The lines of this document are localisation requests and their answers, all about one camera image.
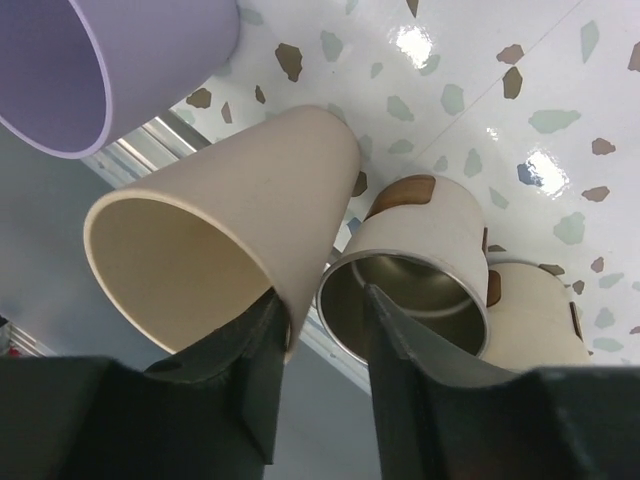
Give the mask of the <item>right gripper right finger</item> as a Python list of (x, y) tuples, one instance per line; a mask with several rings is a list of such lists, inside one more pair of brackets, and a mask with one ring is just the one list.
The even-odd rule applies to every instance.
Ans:
[(368, 370), (386, 479), (635, 479), (639, 371), (513, 373), (364, 290)]

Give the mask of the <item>beige plastic cup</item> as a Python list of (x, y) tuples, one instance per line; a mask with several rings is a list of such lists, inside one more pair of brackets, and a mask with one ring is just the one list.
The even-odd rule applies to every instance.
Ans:
[(177, 353), (265, 292), (293, 351), (361, 169), (333, 113), (299, 106), (101, 197), (84, 224), (99, 285), (138, 331)]

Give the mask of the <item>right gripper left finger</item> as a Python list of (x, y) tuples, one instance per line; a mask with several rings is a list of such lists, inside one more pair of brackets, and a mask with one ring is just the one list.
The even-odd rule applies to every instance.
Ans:
[(5, 479), (260, 479), (286, 343), (273, 291), (144, 371), (107, 357), (1, 362)]

